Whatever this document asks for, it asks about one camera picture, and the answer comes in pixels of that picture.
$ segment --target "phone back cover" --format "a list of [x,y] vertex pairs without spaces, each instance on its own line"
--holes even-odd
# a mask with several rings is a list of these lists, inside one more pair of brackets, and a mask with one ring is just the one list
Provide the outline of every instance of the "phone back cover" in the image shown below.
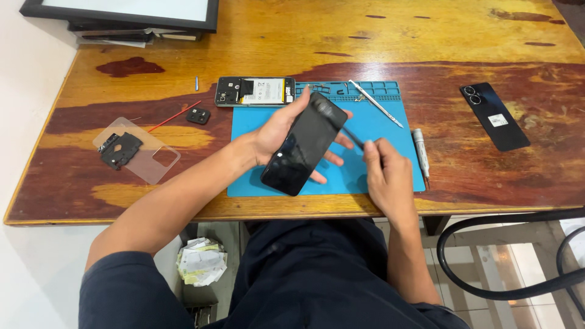
[[460,87],[459,90],[472,108],[473,113],[500,151],[509,151],[530,146],[530,140],[518,126],[504,103],[500,100],[489,83],[470,85],[481,99],[479,104],[473,104],[469,95]]

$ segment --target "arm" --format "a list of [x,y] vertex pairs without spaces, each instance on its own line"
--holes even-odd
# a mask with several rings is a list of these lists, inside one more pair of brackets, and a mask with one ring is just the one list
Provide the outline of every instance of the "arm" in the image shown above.
[[[95,238],[85,270],[101,258],[119,251],[143,251],[154,256],[234,180],[252,167],[268,163],[308,101],[309,92],[305,90],[299,99],[276,111],[258,130],[236,138],[132,204]],[[335,142],[353,147],[341,133]],[[339,166],[343,164],[343,160],[330,151],[324,158]],[[326,183],[317,172],[313,172],[311,178]]]
[[385,139],[364,144],[370,197],[390,222],[387,281],[411,304],[442,304],[426,267],[412,195],[412,164]]

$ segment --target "white wall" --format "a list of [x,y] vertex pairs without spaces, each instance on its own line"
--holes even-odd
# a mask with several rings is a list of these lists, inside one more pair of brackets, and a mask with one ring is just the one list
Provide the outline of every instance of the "white wall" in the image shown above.
[[[2,216],[77,49],[65,22],[24,18],[23,2],[0,1]],[[0,328],[77,328],[87,252],[104,228],[0,225]],[[175,239],[155,257],[171,287],[179,244]]]

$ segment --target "hand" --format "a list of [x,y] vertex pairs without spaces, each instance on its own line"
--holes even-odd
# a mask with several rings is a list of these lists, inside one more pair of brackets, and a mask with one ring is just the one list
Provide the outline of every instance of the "hand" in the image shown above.
[[412,163],[386,138],[364,143],[368,192],[394,228],[415,227],[418,214],[412,192]]
[[[295,118],[307,107],[307,104],[309,104],[309,94],[309,88],[305,87],[301,96],[292,104],[276,111],[262,127],[251,132],[253,136],[252,146],[257,165],[262,166],[268,164],[272,154],[274,154],[274,152],[276,152],[283,144]],[[353,113],[349,111],[345,112],[347,113],[348,119],[353,117]],[[335,143],[341,144],[348,149],[353,148],[352,141],[342,133],[337,135]],[[330,150],[325,152],[323,158],[338,166],[343,165],[343,159]],[[311,178],[321,184],[327,182],[327,179],[317,171],[314,171],[311,174]]]

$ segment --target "black cable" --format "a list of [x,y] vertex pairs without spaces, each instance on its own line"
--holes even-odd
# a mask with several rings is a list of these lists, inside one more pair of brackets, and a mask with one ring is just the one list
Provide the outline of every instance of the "black cable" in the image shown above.
[[467,283],[459,279],[449,268],[449,265],[445,260],[445,243],[447,242],[449,236],[455,233],[456,231],[476,225],[518,222],[544,222],[566,220],[570,218],[579,217],[585,217],[585,207],[569,210],[543,211],[533,214],[476,217],[455,223],[447,227],[445,231],[443,231],[443,233],[439,237],[439,241],[437,242],[437,258],[439,259],[439,265],[441,266],[447,277],[451,281],[453,281],[453,283],[458,285],[461,289],[485,299],[516,300],[539,296],[545,293],[554,292],[555,290],[559,289],[566,289],[585,280],[585,269],[574,270],[567,274],[562,274],[554,279],[547,280],[530,287],[503,292],[493,292],[491,290],[479,289],[474,286],[468,285]]
[[[563,271],[563,253],[565,252],[565,248],[567,248],[569,241],[571,241],[574,237],[577,236],[577,234],[579,234],[581,232],[585,232],[585,226],[578,228],[578,229],[574,230],[573,232],[571,232],[571,234],[567,235],[563,239],[563,242],[560,243],[559,250],[556,252],[556,270],[559,272],[559,276],[565,274],[565,271]],[[579,314],[581,314],[581,319],[583,319],[583,321],[585,322],[585,309],[583,308],[583,305],[581,304],[581,302],[579,301],[579,299],[575,295],[573,288],[567,287],[565,289],[567,290],[569,297],[571,297],[571,299],[575,303],[575,306],[577,307],[577,311],[579,311]]]

